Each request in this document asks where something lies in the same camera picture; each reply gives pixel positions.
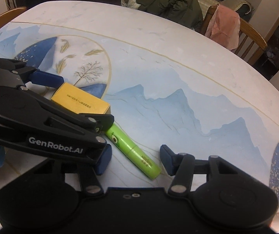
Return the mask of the green tube keychain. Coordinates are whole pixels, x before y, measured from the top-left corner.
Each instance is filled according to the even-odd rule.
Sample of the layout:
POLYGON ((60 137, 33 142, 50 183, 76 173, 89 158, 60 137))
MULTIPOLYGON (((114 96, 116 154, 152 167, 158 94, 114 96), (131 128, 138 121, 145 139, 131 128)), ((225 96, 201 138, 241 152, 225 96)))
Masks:
POLYGON ((105 134, 151 180, 156 179, 160 175, 160 167, 116 124, 113 124, 105 134))

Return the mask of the yellow rectangular box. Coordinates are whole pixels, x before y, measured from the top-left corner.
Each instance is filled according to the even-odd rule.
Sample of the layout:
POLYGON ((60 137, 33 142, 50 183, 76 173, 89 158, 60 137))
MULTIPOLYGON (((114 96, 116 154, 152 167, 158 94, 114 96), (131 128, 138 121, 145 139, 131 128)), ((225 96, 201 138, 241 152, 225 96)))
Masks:
POLYGON ((51 101, 77 114, 111 114, 109 103, 67 82, 56 90, 51 101))

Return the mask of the olive green jacket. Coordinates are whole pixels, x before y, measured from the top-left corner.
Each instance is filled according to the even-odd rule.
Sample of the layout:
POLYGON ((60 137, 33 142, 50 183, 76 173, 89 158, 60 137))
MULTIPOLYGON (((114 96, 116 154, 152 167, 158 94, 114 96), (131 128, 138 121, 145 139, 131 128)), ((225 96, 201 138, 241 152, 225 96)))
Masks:
POLYGON ((203 15, 198 0, 136 0, 139 10, 160 16, 182 26, 198 29, 203 15))

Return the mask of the pink cloth on chair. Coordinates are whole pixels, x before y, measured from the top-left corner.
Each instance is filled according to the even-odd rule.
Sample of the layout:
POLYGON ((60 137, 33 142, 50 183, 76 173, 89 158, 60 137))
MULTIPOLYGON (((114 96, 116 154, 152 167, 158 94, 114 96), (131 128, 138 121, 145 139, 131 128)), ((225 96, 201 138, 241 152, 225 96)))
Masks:
POLYGON ((232 51, 239 45, 240 16, 234 10, 218 5, 205 36, 232 51))

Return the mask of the wooden chair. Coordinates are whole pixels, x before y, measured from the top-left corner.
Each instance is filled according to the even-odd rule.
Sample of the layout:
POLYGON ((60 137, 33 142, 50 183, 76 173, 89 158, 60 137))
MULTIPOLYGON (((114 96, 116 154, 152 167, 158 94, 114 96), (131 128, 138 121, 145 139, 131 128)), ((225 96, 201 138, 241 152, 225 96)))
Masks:
MULTIPOLYGON (((213 15, 217 8, 217 5, 210 6, 208 8, 205 18, 203 20, 203 25, 200 30, 200 33, 202 35, 205 35, 209 22, 213 18, 213 15)), ((239 43, 238 48, 234 50, 234 54, 239 56, 243 60, 249 54, 253 46, 258 46, 256 53, 260 55, 267 51, 268 45, 265 39, 257 30, 255 30, 248 22, 246 22, 242 18, 240 18, 239 38, 241 39, 241 41, 239 43)))

